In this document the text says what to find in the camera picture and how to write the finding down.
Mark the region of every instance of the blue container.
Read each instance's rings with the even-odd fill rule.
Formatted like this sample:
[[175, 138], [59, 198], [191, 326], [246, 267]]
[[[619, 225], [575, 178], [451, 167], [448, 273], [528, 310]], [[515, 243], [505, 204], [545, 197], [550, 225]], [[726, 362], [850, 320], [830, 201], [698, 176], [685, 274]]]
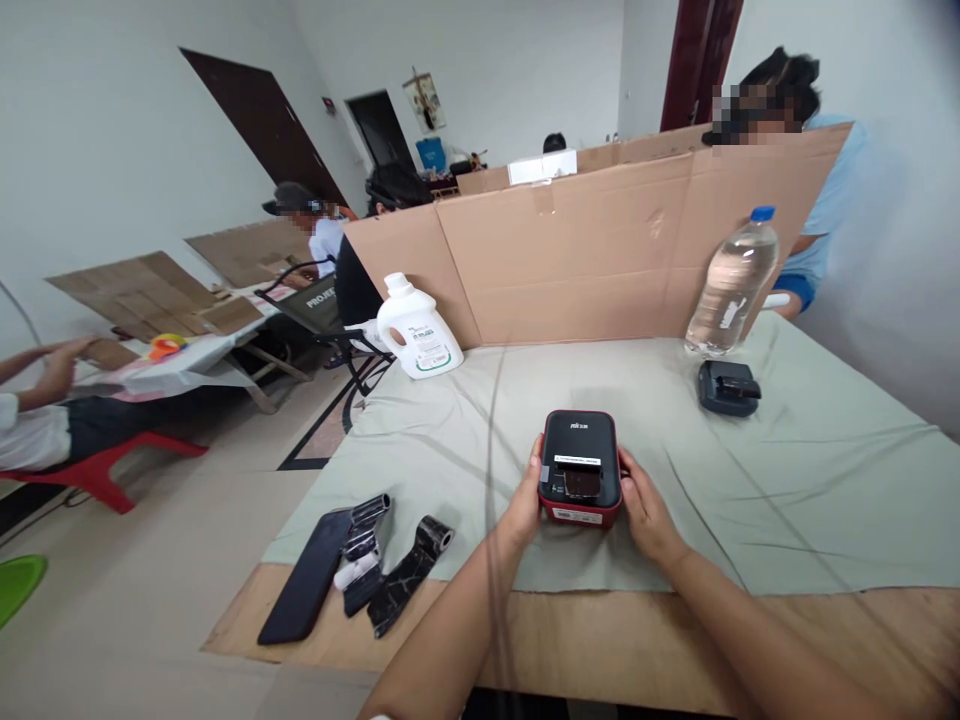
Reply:
[[424, 170], [433, 168], [439, 173], [447, 169], [447, 156], [443, 153], [443, 143], [440, 142], [440, 138], [417, 140], [417, 150], [420, 152]]

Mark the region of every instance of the doorway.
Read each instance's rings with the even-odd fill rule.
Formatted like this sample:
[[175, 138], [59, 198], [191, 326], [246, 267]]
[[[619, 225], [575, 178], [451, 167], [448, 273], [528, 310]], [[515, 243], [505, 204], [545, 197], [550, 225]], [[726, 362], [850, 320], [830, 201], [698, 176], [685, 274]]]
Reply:
[[743, 0], [680, 0], [660, 132], [710, 122]]
[[374, 165], [385, 167], [397, 163], [408, 170], [416, 169], [386, 90], [347, 100], [347, 107]]
[[272, 72], [180, 48], [274, 183], [301, 183], [347, 202]]

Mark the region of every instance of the cap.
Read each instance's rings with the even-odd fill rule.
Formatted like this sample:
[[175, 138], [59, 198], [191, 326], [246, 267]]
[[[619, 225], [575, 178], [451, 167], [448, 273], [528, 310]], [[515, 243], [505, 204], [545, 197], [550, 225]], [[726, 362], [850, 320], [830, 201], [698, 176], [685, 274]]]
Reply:
[[390, 297], [406, 297], [413, 292], [413, 285], [403, 273], [390, 273], [383, 281], [387, 284]]
[[776, 212], [777, 208], [773, 205], [760, 205], [755, 207], [753, 212], [750, 213], [751, 222], [769, 222], [773, 220], [773, 213]]
[[286, 215], [292, 212], [320, 212], [323, 200], [309, 188], [295, 182], [282, 182], [273, 191], [273, 200], [263, 203], [263, 209], [271, 215]]

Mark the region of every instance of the white wall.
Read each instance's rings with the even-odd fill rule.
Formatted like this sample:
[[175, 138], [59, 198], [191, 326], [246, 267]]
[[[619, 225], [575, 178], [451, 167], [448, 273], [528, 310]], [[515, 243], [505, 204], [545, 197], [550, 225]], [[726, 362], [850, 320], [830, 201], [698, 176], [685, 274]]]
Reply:
[[660, 132], [680, 0], [624, 0], [620, 139]]
[[433, 75], [445, 149], [488, 149], [491, 166], [538, 155], [551, 132], [588, 147], [616, 130], [623, 0], [293, 1], [340, 112], [387, 90], [418, 164], [414, 65]]
[[[45, 341], [105, 321], [41, 278], [264, 217], [273, 183], [178, 46], [265, 68], [351, 203], [363, 169], [292, 10], [266, 0], [13, 0], [0, 6], [0, 279]], [[0, 297], [3, 355], [31, 343]]]
[[960, 22], [944, 0], [747, 0], [726, 82], [778, 44], [862, 121], [858, 197], [800, 326], [960, 436]]

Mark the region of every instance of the white shirt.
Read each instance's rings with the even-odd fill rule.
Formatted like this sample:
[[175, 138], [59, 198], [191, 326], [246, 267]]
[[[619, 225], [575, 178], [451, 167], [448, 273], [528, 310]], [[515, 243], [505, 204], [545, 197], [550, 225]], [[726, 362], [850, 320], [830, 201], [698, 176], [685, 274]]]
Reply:
[[320, 218], [313, 226], [313, 235], [310, 237], [310, 254], [319, 264], [317, 265], [318, 279], [325, 277], [337, 269], [337, 266], [327, 260], [332, 255], [334, 260], [340, 257], [340, 243], [343, 242], [343, 227], [339, 220]]
[[70, 419], [62, 405], [20, 412], [20, 400], [0, 393], [0, 469], [44, 470], [70, 455]]

